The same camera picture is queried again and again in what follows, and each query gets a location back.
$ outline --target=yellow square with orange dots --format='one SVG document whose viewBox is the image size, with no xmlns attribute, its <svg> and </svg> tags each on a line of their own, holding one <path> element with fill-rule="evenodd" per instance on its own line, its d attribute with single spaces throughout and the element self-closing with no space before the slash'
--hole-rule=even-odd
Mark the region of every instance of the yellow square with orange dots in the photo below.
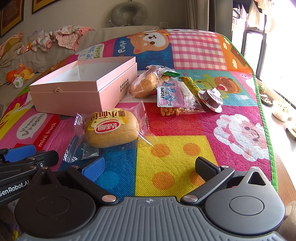
<svg viewBox="0 0 296 241">
<path fill-rule="evenodd" d="M 137 150 L 135 196 L 177 196 L 204 183 L 195 172 L 195 160 L 202 156 L 217 161 L 206 136 L 158 136 L 154 147 Z"/>
</svg>

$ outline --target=picture frame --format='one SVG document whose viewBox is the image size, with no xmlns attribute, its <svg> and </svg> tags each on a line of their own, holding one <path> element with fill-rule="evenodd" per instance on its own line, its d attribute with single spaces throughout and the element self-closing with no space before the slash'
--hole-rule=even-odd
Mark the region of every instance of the picture frame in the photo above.
<svg viewBox="0 0 296 241">
<path fill-rule="evenodd" d="M 59 0 L 32 0 L 32 14 L 57 2 Z"/>
<path fill-rule="evenodd" d="M 0 37 L 24 20 L 25 0 L 13 0 L 0 13 Z"/>
</svg>

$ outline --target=curtain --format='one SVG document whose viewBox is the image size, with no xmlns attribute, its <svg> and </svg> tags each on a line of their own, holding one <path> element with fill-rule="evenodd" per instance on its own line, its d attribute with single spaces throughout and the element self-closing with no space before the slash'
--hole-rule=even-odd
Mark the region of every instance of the curtain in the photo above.
<svg viewBox="0 0 296 241">
<path fill-rule="evenodd" d="M 185 0 L 186 28 L 209 30 L 209 0 Z"/>
</svg>

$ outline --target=stuffed toy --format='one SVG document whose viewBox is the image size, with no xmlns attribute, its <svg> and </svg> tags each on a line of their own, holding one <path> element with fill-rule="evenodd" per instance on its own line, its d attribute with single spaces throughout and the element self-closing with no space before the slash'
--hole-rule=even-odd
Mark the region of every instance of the stuffed toy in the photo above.
<svg viewBox="0 0 296 241">
<path fill-rule="evenodd" d="M 12 70 L 12 71 L 10 71 L 10 72 L 7 73 L 7 75 L 6 75 L 7 82 L 12 83 L 14 81 L 14 79 L 15 79 L 15 77 L 14 77 L 15 72 L 16 72 L 15 70 Z"/>
<path fill-rule="evenodd" d="M 20 68 L 14 73 L 14 79 L 12 83 L 15 85 L 16 88 L 22 87 L 24 81 L 32 79 L 34 77 L 33 69 L 27 68 L 20 64 Z"/>
<path fill-rule="evenodd" d="M 21 48 L 19 48 L 17 50 L 17 55 L 21 55 L 21 54 L 23 54 L 23 53 L 25 53 L 25 52 L 27 52 L 27 51 L 29 51 L 31 49 L 32 49 L 32 44 L 31 43 L 29 43 L 29 45 L 27 45 L 27 46 L 22 45 Z"/>
<path fill-rule="evenodd" d="M 15 80 L 13 81 L 13 84 L 15 85 L 16 88 L 21 88 L 24 84 L 23 77 L 16 77 Z"/>
</svg>

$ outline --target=plastic wrapper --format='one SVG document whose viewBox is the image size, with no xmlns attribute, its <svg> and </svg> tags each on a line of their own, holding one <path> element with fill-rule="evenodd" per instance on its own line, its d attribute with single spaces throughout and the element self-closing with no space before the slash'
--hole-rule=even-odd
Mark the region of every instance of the plastic wrapper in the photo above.
<svg viewBox="0 0 296 241">
<path fill-rule="evenodd" d="M 153 66 L 146 72 L 140 74 L 128 88 L 126 99 L 133 97 L 144 98 L 150 95 L 157 86 L 163 83 L 160 77 L 164 71 L 164 67 Z"/>
<path fill-rule="evenodd" d="M 168 67 L 161 66 L 161 65 L 149 65 L 146 68 L 151 69 L 152 67 L 164 68 L 164 72 L 163 72 L 164 76 L 170 76 L 170 77 L 179 77 L 180 76 L 180 73 L 176 72 L 174 69 L 170 69 Z"/>
<path fill-rule="evenodd" d="M 179 77 L 180 80 L 182 80 L 185 85 L 188 87 L 190 92 L 198 99 L 198 101 L 201 101 L 201 99 L 198 96 L 198 92 L 201 91 L 201 89 L 194 83 L 192 78 L 190 77 Z"/>
<path fill-rule="evenodd" d="M 163 85 L 157 88 L 157 106 L 160 107 L 162 116 L 204 112 L 200 102 L 185 83 L 174 80 L 164 81 Z"/>
<path fill-rule="evenodd" d="M 77 114 L 74 130 L 75 136 L 64 154 L 65 162 L 99 156 L 105 151 L 135 149 L 157 143 L 157 137 L 149 130 L 143 102 L 130 109 Z"/>
</svg>

